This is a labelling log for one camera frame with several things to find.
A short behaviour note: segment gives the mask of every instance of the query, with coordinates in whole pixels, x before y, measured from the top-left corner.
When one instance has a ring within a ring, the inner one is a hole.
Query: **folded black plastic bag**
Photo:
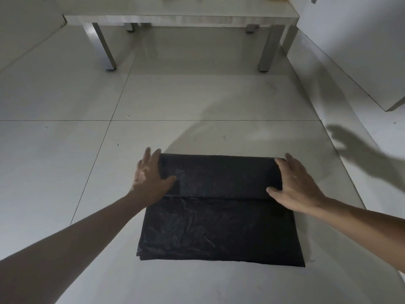
[[[294,213],[266,193],[282,189],[274,158],[163,153],[178,181],[146,209],[137,256],[304,267]]]

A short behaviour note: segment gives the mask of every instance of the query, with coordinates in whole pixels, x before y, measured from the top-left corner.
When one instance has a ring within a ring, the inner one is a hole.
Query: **person's right arm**
[[[304,166],[290,154],[276,158],[283,190],[267,193],[288,209],[312,215],[405,273],[405,220],[356,208],[326,197]]]

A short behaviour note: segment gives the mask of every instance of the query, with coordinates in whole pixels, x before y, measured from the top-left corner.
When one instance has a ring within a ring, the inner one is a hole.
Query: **person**
[[[0,261],[0,303],[55,303],[130,219],[159,201],[175,183],[161,179],[160,150],[147,148],[123,198]],[[405,220],[326,197],[300,161],[276,158],[283,190],[267,188],[277,202],[332,225],[405,272]]]

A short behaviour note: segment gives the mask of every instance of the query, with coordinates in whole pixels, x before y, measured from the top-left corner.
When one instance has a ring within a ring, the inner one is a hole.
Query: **person's right hand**
[[[283,190],[268,187],[267,193],[278,203],[293,211],[310,213],[326,202],[311,175],[306,172],[300,161],[286,153],[286,160],[275,158],[281,171]]]

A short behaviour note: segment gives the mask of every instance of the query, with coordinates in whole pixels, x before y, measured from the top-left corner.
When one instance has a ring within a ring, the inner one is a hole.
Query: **silver leg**
[[[253,34],[254,31],[256,31],[256,29],[258,29],[259,27],[260,27],[260,25],[258,25],[258,24],[248,24],[248,25],[246,25],[245,32],[248,34]]]
[[[117,68],[117,65],[115,64],[113,55],[101,33],[99,24],[85,23],[83,27],[92,42],[94,49],[96,49],[97,56],[100,59],[101,64],[103,64],[104,69],[107,71],[114,71]]]
[[[268,72],[280,45],[280,39],[283,35],[285,25],[272,25],[267,35],[265,47],[260,57],[258,69],[260,72]]]
[[[124,28],[128,33],[135,32],[135,27],[137,23],[124,23]]]

